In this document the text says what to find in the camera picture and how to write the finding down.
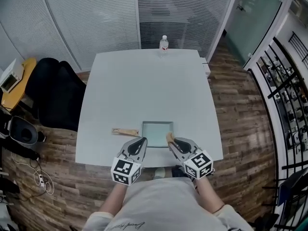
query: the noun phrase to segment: door frame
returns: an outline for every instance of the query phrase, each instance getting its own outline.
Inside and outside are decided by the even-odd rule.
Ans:
[[[138,45],[139,45],[139,49],[141,49],[141,36],[140,36],[140,20],[139,20],[138,0],[135,0],[135,10],[136,10],[136,27],[137,27],[137,34],[138,34]]]
[[[272,21],[270,27],[268,28],[265,36],[255,49],[254,53],[250,56],[248,61],[244,65],[244,69],[248,70],[252,68],[255,62],[264,54],[264,51],[269,47],[270,42],[273,40],[277,31],[279,30],[285,16],[288,14],[289,8],[291,6],[292,0],[282,0],[282,3],[276,13],[274,20]]]
[[[218,45],[218,42],[221,38],[221,35],[223,33],[223,30],[225,29],[225,26],[227,24],[227,21],[229,19],[229,16],[231,14],[231,12],[233,11],[234,9],[234,3],[236,2],[236,0],[230,0],[229,4],[227,5],[227,9],[226,9],[226,13],[225,13],[225,17],[224,19],[221,21],[220,25],[219,25],[219,29],[216,31],[216,34],[214,36],[214,39],[212,41],[212,44],[210,46],[210,49],[209,49],[209,53],[207,54],[206,56],[206,60],[207,62],[209,63],[213,54],[214,54],[214,51]]]

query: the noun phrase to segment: plastic water bottle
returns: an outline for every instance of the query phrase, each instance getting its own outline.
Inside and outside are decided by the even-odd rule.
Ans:
[[[169,42],[167,40],[167,36],[163,35],[163,38],[159,42],[159,49],[162,55],[165,55],[167,53],[169,46]]]

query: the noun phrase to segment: power strip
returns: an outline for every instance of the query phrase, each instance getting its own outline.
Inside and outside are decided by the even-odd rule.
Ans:
[[[45,182],[43,180],[43,176],[41,174],[38,174],[38,177],[39,177],[39,183],[40,183],[40,186],[45,188]]]

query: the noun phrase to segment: wooden handle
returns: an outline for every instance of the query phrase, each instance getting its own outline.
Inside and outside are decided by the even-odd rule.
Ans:
[[[112,133],[130,135],[130,136],[135,136],[135,137],[139,136],[139,130],[137,129],[113,128]]]
[[[174,143],[174,135],[172,132],[167,133],[166,135],[167,143]]]

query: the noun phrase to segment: cable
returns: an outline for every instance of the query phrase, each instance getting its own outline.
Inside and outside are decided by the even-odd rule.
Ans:
[[[27,200],[29,200],[29,199],[32,198],[32,197],[39,197],[39,196],[42,196],[42,195],[45,194],[45,193],[47,193],[47,194],[49,194],[49,195],[53,195],[53,193],[54,193],[54,184],[53,184],[53,180],[52,180],[52,178],[49,176],[49,174],[47,174],[44,170],[42,170],[42,167],[41,167],[41,165],[39,164],[38,161],[36,161],[36,162],[37,162],[37,165],[36,165],[35,167],[33,167],[33,166],[31,165],[31,159],[29,160],[29,164],[30,164],[30,165],[29,165],[29,164],[25,164],[25,163],[16,162],[15,159],[14,159],[14,157],[13,157],[13,153],[12,153],[12,152],[11,152],[11,156],[12,156],[13,161],[14,161],[16,164],[27,165],[28,167],[30,167],[31,169],[34,170],[33,180],[34,180],[34,182],[35,182],[35,184],[36,184],[37,186],[40,186],[40,184],[41,184],[40,181],[41,181],[41,180],[44,181],[44,184],[45,184],[45,187],[44,187],[44,188],[45,188],[45,192],[43,192],[43,193],[41,193],[41,194],[39,194],[39,195],[30,196],[30,197],[27,198],[26,200],[23,200],[23,199],[20,199],[20,198],[15,198],[15,199],[19,199],[19,200],[21,200],[21,201],[27,201]],[[49,179],[50,179],[52,185],[51,185],[50,182],[47,180],[47,177],[43,176],[42,173],[44,173],[45,175],[47,175],[47,176],[49,177]],[[39,179],[38,183],[37,183],[37,181],[35,180],[35,175],[36,175],[36,174],[38,175],[38,178],[41,178],[41,179]]]
[[[9,108],[9,107],[5,107],[3,106],[2,104],[0,104],[4,109],[9,109],[9,110],[12,110],[12,108]]]

